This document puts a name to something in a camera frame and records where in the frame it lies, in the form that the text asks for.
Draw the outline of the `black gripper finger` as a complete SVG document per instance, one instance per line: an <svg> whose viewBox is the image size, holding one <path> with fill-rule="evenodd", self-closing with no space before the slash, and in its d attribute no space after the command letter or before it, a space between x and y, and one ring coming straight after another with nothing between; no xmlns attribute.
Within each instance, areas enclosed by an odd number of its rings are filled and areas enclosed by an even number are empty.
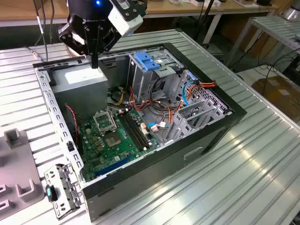
<svg viewBox="0 0 300 225"><path fill-rule="evenodd" d="M79 55L84 55L90 62L91 68L95 68L95 53L90 48L90 45L77 35L69 23L66 23L58 29L59 40L65 43L69 48Z"/></svg>
<svg viewBox="0 0 300 225"><path fill-rule="evenodd" d="M94 48L94 68L98 68L98 57L103 52L108 52L121 38L121 34L112 26L97 26L96 46Z"/></svg>

